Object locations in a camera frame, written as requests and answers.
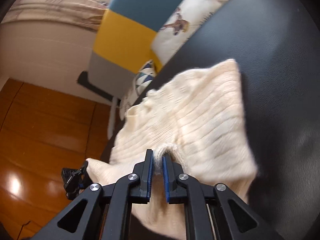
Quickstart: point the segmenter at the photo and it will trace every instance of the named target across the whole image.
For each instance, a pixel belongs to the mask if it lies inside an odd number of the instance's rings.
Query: triangle pattern pillow
[[[125,112],[135,103],[137,98],[146,89],[146,87],[153,81],[156,76],[156,70],[153,60],[147,61],[138,71],[137,75],[132,81],[132,86],[128,92],[121,98],[119,115],[123,120]]]

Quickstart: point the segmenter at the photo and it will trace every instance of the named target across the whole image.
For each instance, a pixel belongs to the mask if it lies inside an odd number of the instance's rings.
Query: blue gripper pad
[[[162,157],[162,171],[163,171],[165,198],[167,200],[167,203],[169,203],[169,199],[170,199],[169,174],[168,174],[168,168],[167,168],[167,161],[164,156]]]
[[[148,202],[150,201],[151,196],[151,182],[152,182],[152,175],[153,175],[153,152],[150,158],[150,165],[149,165],[149,172],[148,172],[148,182],[147,182],[147,199]]]

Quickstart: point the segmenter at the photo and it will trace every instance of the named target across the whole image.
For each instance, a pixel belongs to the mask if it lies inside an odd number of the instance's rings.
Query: metal screw
[[[179,174],[179,179],[181,180],[186,180],[188,178],[189,178],[188,174],[184,174],[184,173]]]
[[[137,179],[137,178],[138,178],[138,175],[135,174],[135,173],[131,173],[131,174],[128,175],[128,179],[129,179],[129,180],[135,180],[135,179]]]
[[[90,189],[91,189],[92,191],[96,191],[96,190],[98,190],[99,188],[100,188],[100,185],[99,185],[98,183],[93,183],[93,184],[90,185]]]
[[[224,185],[224,184],[222,184],[222,183],[220,183],[220,184],[217,185],[217,190],[218,190],[218,191],[225,191],[226,188],[227,188],[226,185]]]

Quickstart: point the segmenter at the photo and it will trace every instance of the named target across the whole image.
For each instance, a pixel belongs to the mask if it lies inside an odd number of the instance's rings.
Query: cream knit sweater
[[[244,126],[240,73],[230,59],[206,69],[176,75],[158,91],[126,113],[110,164],[88,159],[93,182],[115,183],[144,160],[146,149],[155,150],[156,173],[151,200],[134,204],[132,213],[152,231],[186,239],[182,205],[165,201],[161,156],[167,152],[185,173],[200,182],[228,185],[246,201],[257,168]]]

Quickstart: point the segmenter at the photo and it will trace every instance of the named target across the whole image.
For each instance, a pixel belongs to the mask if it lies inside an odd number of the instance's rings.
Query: patterned pillow
[[[135,103],[137,98],[151,83],[155,76],[156,71],[153,64],[153,60],[149,60],[140,68],[139,72],[132,81],[132,86],[121,99],[119,109],[119,115],[121,120],[124,119],[125,112]]]
[[[222,4],[223,1],[218,0],[182,0],[151,44],[151,49],[160,64],[165,66]],[[157,70],[159,71],[162,66],[157,65]]]

